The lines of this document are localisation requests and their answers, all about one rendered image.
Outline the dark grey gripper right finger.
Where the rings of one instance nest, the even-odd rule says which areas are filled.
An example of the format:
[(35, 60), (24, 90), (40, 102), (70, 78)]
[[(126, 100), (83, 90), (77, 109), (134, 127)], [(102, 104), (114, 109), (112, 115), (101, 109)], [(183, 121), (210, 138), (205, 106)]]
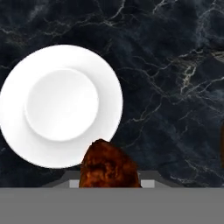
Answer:
[(142, 188), (180, 188), (174, 182), (164, 179), (158, 171), (138, 171), (138, 177)]

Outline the brown chicken drumstick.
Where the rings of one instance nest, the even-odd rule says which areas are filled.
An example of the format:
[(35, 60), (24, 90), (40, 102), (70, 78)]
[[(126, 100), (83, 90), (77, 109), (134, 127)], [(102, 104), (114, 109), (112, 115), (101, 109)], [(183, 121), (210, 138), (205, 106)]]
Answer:
[(124, 151), (103, 139), (88, 147), (80, 166), (79, 188), (140, 186), (137, 165)]

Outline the white round plate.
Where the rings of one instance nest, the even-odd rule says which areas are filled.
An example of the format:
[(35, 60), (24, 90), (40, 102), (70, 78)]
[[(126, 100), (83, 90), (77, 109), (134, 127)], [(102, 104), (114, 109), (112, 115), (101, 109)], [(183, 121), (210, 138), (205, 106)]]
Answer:
[(0, 129), (25, 161), (45, 168), (81, 163), (95, 140), (112, 139), (123, 113), (115, 71), (77, 45), (52, 45), (11, 70), (0, 90)]

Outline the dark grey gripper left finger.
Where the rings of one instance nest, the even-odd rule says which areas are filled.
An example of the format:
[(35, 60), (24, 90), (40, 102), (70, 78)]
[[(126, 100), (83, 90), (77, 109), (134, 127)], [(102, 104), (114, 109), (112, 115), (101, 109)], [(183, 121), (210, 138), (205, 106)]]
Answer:
[(80, 171), (66, 171), (60, 179), (44, 185), (44, 188), (78, 188), (80, 177)]

